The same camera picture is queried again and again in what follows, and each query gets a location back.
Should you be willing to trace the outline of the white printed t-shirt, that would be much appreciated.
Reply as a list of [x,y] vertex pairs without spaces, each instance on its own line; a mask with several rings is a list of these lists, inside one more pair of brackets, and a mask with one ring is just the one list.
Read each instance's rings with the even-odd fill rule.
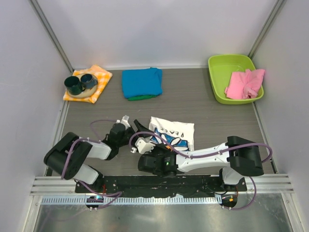
[[152,116],[149,130],[166,140],[178,151],[194,151],[194,123],[168,121]]

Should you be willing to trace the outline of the green plastic basin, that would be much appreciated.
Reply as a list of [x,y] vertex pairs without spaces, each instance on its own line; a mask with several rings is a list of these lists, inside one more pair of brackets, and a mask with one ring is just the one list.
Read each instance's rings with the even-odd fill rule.
[[208,66],[213,93],[219,103],[240,105],[252,103],[263,97],[263,86],[261,86],[258,96],[252,99],[233,100],[225,95],[225,88],[229,85],[232,72],[245,72],[246,69],[257,70],[248,56],[240,54],[215,55],[209,58]]

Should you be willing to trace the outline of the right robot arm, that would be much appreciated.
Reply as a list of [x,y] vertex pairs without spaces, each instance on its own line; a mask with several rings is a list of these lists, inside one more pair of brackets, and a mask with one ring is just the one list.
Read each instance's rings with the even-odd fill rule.
[[231,190],[243,177],[264,174],[259,144],[237,136],[226,143],[196,151],[177,151],[169,145],[139,138],[135,149],[141,157],[138,170],[160,177],[172,177],[195,169],[220,167],[218,185]]

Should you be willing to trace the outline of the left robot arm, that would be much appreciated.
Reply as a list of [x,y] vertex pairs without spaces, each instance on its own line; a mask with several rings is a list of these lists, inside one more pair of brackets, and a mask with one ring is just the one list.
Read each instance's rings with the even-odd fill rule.
[[129,139],[135,133],[124,116],[116,121],[103,140],[82,138],[73,132],[68,132],[45,155],[44,164],[66,180],[76,180],[77,187],[83,184],[93,193],[103,190],[103,174],[95,168],[86,165],[87,158],[111,160],[119,153],[119,149],[129,144]]

